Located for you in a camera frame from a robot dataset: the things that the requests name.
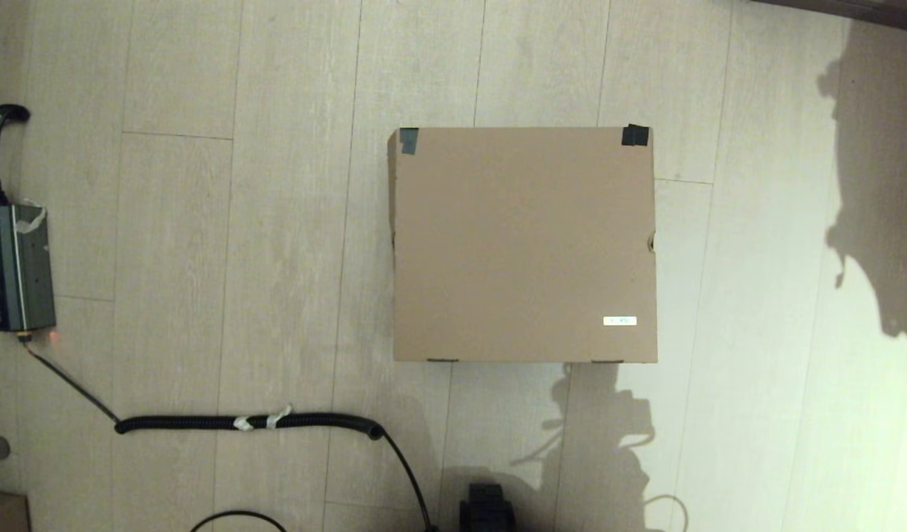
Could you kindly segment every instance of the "gray device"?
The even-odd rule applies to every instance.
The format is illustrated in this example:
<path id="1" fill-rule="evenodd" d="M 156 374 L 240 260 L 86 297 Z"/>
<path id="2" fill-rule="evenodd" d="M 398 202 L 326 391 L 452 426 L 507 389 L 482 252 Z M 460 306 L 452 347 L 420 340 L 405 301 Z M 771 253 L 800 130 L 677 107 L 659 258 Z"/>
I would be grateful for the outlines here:
<path id="1" fill-rule="evenodd" d="M 0 205 L 0 330 L 54 326 L 45 209 Z"/>

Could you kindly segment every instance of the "black tape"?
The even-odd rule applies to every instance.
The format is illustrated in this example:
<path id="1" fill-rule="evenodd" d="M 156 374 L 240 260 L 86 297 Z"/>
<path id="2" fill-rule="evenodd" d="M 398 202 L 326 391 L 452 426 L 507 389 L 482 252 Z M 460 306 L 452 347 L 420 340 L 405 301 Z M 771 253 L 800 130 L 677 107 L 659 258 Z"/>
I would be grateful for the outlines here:
<path id="1" fill-rule="evenodd" d="M 417 132 L 420 130 L 417 128 L 401 128 L 400 129 L 400 143 L 402 154 L 414 155 L 417 152 Z"/>
<path id="2" fill-rule="evenodd" d="M 629 124 L 621 137 L 622 146 L 646 146 L 650 142 L 650 128 Z"/>

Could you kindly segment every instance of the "white label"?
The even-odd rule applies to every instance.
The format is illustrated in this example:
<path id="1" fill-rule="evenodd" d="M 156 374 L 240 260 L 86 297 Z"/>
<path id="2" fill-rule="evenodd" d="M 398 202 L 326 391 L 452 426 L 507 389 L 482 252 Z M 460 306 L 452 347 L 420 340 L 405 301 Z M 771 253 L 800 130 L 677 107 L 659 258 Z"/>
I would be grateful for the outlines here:
<path id="1" fill-rule="evenodd" d="M 605 316 L 605 327 L 622 326 L 622 324 L 636 324 L 636 316 Z"/>

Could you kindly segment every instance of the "cardboard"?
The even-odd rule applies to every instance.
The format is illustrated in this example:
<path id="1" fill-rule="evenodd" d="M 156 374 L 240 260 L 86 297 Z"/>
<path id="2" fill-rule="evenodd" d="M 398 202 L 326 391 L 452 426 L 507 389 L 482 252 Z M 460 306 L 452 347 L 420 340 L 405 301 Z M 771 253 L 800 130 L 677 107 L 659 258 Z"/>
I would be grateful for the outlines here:
<path id="1" fill-rule="evenodd" d="M 0 492 L 0 532 L 30 532 L 27 498 Z"/>
<path id="2" fill-rule="evenodd" d="M 652 136 L 396 131 L 395 359 L 656 361 Z"/>

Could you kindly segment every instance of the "wooden floor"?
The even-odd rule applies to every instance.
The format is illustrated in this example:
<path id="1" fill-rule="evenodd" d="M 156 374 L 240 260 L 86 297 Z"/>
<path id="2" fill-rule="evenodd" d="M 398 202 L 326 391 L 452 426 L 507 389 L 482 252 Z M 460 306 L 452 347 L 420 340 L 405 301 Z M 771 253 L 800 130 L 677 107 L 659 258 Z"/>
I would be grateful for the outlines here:
<path id="1" fill-rule="evenodd" d="M 744 0 L 1 0 L 14 100 L 37 348 L 122 417 L 373 417 L 444 531 L 494 480 L 533 532 L 907 532 L 903 31 Z M 628 122 L 656 135 L 659 364 L 393 363 L 391 131 Z M 0 434 L 36 532 L 420 530 L 383 442 L 116 435 L 1 334 Z"/>

